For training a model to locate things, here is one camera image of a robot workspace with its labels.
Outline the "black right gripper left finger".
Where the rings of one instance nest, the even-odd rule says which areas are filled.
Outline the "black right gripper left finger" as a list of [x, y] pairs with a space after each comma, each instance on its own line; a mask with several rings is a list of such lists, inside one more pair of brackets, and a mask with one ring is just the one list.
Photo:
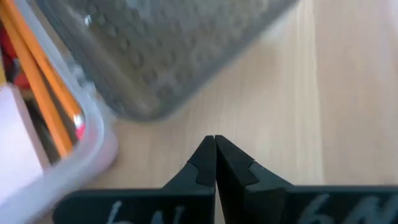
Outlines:
[[205, 137], [184, 167], [158, 189], [86, 189], [56, 207], [55, 224], [213, 223], [216, 141]]

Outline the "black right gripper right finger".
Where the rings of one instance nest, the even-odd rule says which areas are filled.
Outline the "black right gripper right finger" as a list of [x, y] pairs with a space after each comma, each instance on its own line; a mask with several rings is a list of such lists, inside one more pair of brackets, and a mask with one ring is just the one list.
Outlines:
[[216, 136], [226, 223], [397, 223], [397, 186], [294, 185]]

